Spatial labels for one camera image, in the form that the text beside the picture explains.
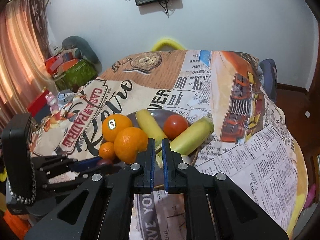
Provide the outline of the dark red grape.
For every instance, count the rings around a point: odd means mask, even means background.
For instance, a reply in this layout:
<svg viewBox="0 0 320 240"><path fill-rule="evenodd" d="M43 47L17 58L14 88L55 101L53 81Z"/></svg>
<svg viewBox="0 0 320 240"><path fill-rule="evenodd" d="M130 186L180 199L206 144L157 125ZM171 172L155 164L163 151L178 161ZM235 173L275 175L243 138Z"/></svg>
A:
<svg viewBox="0 0 320 240"><path fill-rule="evenodd" d="M111 161L110 159L100 159L97 162L97 166L103 166L103 165L113 166L113 161Z"/></svg>

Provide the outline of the plain large orange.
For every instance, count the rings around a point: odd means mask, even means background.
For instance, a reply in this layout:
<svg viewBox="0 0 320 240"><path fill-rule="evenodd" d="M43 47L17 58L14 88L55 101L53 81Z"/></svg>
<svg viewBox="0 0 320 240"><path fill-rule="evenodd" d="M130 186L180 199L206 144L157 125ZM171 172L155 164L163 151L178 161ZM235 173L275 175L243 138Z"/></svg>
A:
<svg viewBox="0 0 320 240"><path fill-rule="evenodd" d="M128 127L120 131L114 140L114 151L126 164L135 162L137 154L146 151L148 135L140 128Z"/></svg>

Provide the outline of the large orange with Dole sticker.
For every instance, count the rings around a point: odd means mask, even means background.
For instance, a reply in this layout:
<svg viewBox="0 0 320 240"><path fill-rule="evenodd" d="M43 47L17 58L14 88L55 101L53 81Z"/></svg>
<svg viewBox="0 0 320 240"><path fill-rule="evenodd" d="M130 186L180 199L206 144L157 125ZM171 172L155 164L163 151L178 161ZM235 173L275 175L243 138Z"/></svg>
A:
<svg viewBox="0 0 320 240"><path fill-rule="evenodd" d="M102 123L102 134L106 141L114 142L118 133L128 127L132 127L132 121L125 115L112 114Z"/></svg>

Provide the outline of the green patterned box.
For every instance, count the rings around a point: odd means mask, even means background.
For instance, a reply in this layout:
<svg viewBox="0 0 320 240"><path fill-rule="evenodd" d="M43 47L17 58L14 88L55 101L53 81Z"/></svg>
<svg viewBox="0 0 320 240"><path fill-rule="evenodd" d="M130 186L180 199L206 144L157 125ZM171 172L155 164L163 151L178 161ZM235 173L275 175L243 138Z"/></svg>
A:
<svg viewBox="0 0 320 240"><path fill-rule="evenodd" d="M94 80L97 76L93 64L81 59L68 70L54 75L53 80L59 90L70 89L76 92L81 86Z"/></svg>

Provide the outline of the retro newspaper print tablecloth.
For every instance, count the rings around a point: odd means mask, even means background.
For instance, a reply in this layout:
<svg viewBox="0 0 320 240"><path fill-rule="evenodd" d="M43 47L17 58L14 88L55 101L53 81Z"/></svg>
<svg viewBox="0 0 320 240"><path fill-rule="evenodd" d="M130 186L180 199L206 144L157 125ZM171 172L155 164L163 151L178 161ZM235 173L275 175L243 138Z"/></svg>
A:
<svg viewBox="0 0 320 240"><path fill-rule="evenodd" d="M203 173L227 174L293 234L308 191L300 146L267 95L261 62L240 52L175 50L130 55L82 86L33 135L34 155L84 160L108 141L131 164L149 138Z"/></svg>

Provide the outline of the pink toy figure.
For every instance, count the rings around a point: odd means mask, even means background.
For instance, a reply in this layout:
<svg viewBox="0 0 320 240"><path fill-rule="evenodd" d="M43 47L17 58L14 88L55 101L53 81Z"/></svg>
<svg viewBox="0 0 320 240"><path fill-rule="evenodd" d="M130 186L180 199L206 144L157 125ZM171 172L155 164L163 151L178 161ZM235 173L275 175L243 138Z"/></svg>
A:
<svg viewBox="0 0 320 240"><path fill-rule="evenodd" d="M52 113L59 110L57 97L53 93L49 92L46 95L46 101Z"/></svg>

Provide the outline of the yellow chair back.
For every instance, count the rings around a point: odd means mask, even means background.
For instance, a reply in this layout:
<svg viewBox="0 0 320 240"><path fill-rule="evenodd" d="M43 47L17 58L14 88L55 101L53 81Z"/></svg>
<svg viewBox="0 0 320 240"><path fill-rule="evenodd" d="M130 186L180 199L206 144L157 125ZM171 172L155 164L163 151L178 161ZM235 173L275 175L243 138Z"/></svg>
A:
<svg viewBox="0 0 320 240"><path fill-rule="evenodd" d="M185 50L184 46L175 40L170 38L161 38L153 45L151 51L161 51L164 47L170 47L172 50Z"/></svg>

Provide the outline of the small mandarin orange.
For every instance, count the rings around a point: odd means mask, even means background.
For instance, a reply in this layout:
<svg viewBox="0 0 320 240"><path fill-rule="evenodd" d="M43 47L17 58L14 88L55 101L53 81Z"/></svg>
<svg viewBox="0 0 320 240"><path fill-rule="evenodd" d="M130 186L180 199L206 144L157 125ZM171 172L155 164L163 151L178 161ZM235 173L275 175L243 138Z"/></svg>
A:
<svg viewBox="0 0 320 240"><path fill-rule="evenodd" d="M114 159L116 158L116 154L114 151L114 143L105 142L101 144L99 147L99 157L110 161L114 161Z"/></svg>

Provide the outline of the red tomato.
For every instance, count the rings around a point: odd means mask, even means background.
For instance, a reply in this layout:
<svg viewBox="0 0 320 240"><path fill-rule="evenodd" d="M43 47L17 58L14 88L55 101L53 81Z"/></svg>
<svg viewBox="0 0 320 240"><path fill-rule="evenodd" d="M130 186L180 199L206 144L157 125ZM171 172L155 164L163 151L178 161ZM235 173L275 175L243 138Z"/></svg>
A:
<svg viewBox="0 0 320 240"><path fill-rule="evenodd" d="M173 114L164 122L163 132L170 140L174 140L188 127L189 123L186 118L178 114Z"/></svg>

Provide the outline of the blue chair back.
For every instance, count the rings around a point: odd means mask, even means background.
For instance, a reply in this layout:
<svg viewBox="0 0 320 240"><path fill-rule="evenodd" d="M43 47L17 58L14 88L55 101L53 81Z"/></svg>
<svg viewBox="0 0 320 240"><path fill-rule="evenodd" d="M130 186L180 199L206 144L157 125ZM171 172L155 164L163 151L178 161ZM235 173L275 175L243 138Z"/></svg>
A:
<svg viewBox="0 0 320 240"><path fill-rule="evenodd" d="M273 59L264 59L259 63L258 76L268 98L277 102L277 68Z"/></svg>

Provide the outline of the yellow-green banana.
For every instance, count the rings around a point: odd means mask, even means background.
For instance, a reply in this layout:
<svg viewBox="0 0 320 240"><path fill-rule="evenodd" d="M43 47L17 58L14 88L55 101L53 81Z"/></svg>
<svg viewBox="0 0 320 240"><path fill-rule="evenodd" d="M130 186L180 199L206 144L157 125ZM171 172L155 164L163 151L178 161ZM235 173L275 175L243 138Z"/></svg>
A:
<svg viewBox="0 0 320 240"><path fill-rule="evenodd" d="M161 145L162 140L166 139L167 136L162 131L156 119L146 109L137 111L135 117L140 129L142 129L149 138L155 140L155 147L158 148Z"/></svg>
<svg viewBox="0 0 320 240"><path fill-rule="evenodd" d="M170 142L172 151L181 155L190 155L214 132L210 115L203 116Z"/></svg>

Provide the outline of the orange pink curtain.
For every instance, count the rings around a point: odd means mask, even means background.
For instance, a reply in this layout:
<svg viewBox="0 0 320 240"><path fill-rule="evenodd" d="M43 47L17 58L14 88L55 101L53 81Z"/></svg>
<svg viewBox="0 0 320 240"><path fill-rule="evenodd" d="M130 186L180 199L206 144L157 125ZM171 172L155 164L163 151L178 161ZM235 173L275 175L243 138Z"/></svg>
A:
<svg viewBox="0 0 320 240"><path fill-rule="evenodd" d="M25 113L44 88L57 87L50 57L44 0L12 0L1 12L1 128Z"/></svg>

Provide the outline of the grey-green plush pillow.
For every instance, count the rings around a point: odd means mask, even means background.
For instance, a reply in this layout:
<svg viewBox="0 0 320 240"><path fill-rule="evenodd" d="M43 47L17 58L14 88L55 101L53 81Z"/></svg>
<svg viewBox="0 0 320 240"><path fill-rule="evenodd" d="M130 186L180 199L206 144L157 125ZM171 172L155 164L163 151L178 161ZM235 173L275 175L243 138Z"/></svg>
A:
<svg viewBox="0 0 320 240"><path fill-rule="evenodd" d="M62 42L63 50L74 50L77 59L86 58L89 62L97 64L99 59L89 43L80 36L69 36Z"/></svg>

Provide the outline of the red orange box stack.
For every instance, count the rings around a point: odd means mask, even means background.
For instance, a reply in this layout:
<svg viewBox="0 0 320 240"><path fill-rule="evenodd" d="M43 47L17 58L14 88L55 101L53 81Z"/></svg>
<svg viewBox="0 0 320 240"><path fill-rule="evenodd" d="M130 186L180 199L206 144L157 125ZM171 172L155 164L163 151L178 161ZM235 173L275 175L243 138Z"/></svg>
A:
<svg viewBox="0 0 320 240"><path fill-rule="evenodd" d="M67 49L62 50L58 54L50 57L45 61L46 71L50 75L54 75L57 73L58 68L68 61L78 60L81 57L81 52L79 49Z"/></svg>

